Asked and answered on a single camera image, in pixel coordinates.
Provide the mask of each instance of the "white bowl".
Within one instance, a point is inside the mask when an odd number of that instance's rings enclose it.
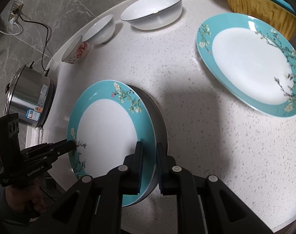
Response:
[[[140,30],[153,30],[174,22],[182,9],[182,0],[139,0],[123,11],[121,20]]]
[[[66,49],[61,61],[76,64],[85,58],[88,53],[88,44],[83,42],[82,35],[78,36]]]
[[[93,45],[104,44],[112,39],[116,24],[113,15],[107,15],[96,22],[84,35],[82,41]]]

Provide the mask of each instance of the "wall socket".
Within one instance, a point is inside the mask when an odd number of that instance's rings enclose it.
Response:
[[[23,3],[15,0],[12,4],[12,8],[10,9],[10,14],[9,14],[9,17],[8,17],[8,21],[14,19],[14,21],[17,21],[18,20],[18,15],[15,15],[13,14],[12,12],[15,10],[15,9],[19,9],[19,11],[21,11],[23,7]]]

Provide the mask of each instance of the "pot label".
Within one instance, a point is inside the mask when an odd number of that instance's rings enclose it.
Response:
[[[40,113],[29,109],[29,110],[27,110],[26,117],[28,119],[32,119],[32,120],[38,121],[39,118],[40,118],[40,115],[41,115]]]
[[[43,108],[40,107],[40,106],[36,106],[36,107],[34,108],[34,111],[37,111],[37,112],[41,113],[41,112],[43,111]]]
[[[44,105],[45,105],[45,101],[46,101],[46,96],[43,95],[43,94],[41,94],[41,95],[40,95],[40,98],[38,99],[37,105],[38,105],[39,107],[44,107]]]
[[[41,90],[41,94],[46,95],[46,92],[48,90],[48,86],[43,84],[42,90]]]

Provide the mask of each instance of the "red floral pattern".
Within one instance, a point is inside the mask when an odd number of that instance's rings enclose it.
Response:
[[[87,50],[87,43],[83,42],[76,49],[76,57],[81,58],[86,50]]]

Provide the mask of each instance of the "countertop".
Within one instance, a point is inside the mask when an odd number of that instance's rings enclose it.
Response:
[[[201,60],[195,43],[199,25],[229,12],[226,0],[183,0],[179,20],[155,31],[139,31],[119,20],[136,0],[106,11],[57,51],[49,63],[57,84],[44,125],[43,142],[66,138],[72,108],[93,83],[114,79],[150,94],[164,116],[169,155],[197,176],[215,174],[272,230],[296,218],[296,116],[280,119],[253,110],[224,88]],[[60,62],[64,50],[95,21],[113,14],[116,35],[93,47],[78,65]],[[296,38],[292,42],[296,48]],[[67,155],[49,171],[68,189],[76,178]],[[176,199],[158,187],[142,202],[123,208],[122,227],[133,233],[175,233]]]

